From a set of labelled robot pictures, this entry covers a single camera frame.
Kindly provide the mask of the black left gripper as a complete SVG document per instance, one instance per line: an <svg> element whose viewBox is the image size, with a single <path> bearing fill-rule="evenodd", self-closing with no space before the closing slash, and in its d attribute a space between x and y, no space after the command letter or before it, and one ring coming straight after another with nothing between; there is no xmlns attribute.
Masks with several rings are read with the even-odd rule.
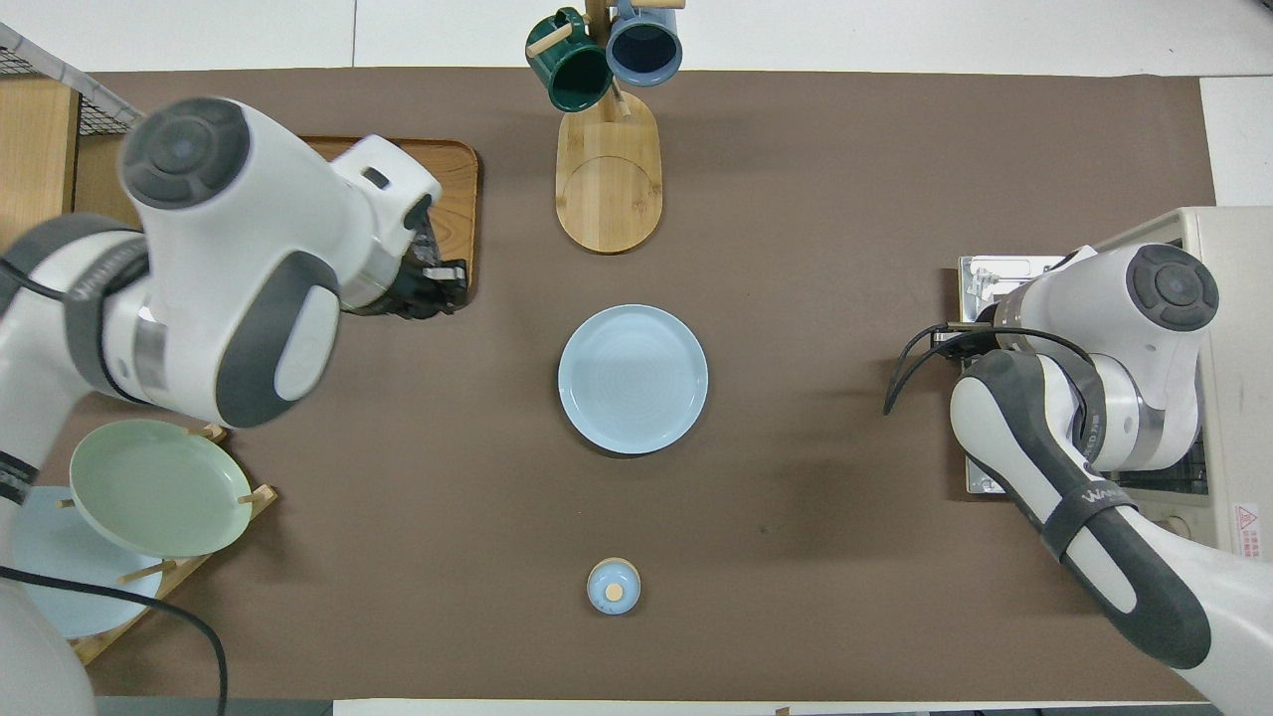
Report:
<svg viewBox="0 0 1273 716"><path fill-rule="evenodd" d="M382 313L405 320L454 313L468 304L468 262L465 259L432 264L402 259L395 282L382 298Z"/></svg>

